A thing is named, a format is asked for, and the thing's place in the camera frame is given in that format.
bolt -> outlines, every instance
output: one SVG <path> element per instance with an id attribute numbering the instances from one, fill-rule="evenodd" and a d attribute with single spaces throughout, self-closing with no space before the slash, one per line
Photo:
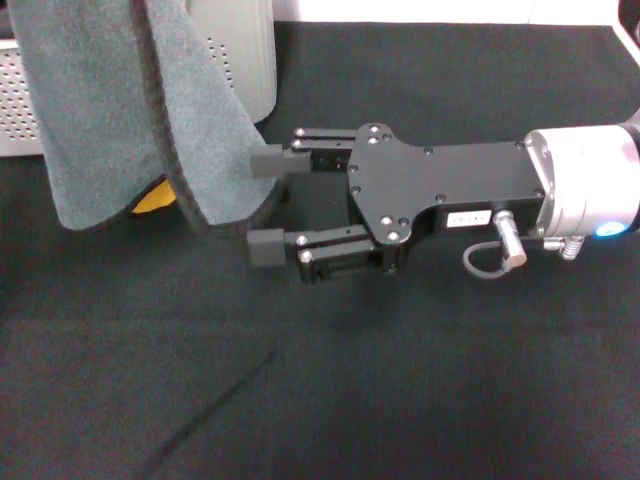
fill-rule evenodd
<path id="1" fill-rule="evenodd" d="M 300 261 L 302 263 L 311 263 L 311 260 L 313 260 L 313 254 L 309 250 L 300 252 Z"/>

white wall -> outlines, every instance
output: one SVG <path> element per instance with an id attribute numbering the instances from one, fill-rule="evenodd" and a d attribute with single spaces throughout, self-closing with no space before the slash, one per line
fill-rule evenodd
<path id="1" fill-rule="evenodd" d="M 618 0 L 273 0 L 278 20 L 611 25 Z"/>

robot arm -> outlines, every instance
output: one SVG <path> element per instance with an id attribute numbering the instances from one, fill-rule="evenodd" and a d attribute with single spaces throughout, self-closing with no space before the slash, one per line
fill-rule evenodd
<path id="1" fill-rule="evenodd" d="M 640 228 L 640 112 L 621 125 L 534 130 L 522 142 L 478 145 L 412 146 L 380 123 L 294 135 L 288 149 L 256 149 L 254 175 L 346 174 L 351 224 L 255 230 L 247 240 L 255 266 L 285 265 L 289 256 L 308 283 L 395 273 L 431 235 L 495 232 L 496 242 L 471 247 L 464 262 L 481 278 L 498 278 L 526 262 L 524 245 L 574 260 L 588 236 Z M 502 268 L 473 267 L 470 255 L 494 246 L 502 247 Z"/>

blue light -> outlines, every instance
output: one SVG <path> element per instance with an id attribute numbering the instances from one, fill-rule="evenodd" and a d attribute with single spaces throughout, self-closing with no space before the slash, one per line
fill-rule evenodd
<path id="1" fill-rule="evenodd" d="M 618 235 L 627 229 L 625 225 L 620 222 L 607 222 L 604 225 L 600 225 L 596 230 L 596 235 L 599 237 L 610 237 L 612 235 Z"/>

gray towel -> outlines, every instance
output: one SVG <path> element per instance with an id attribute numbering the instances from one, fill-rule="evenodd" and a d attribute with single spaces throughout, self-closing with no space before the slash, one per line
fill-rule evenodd
<path id="1" fill-rule="evenodd" d="M 272 206 L 251 177 L 262 139 L 177 0 L 9 2 L 54 203 L 98 224 L 165 174 L 194 227 Z"/>

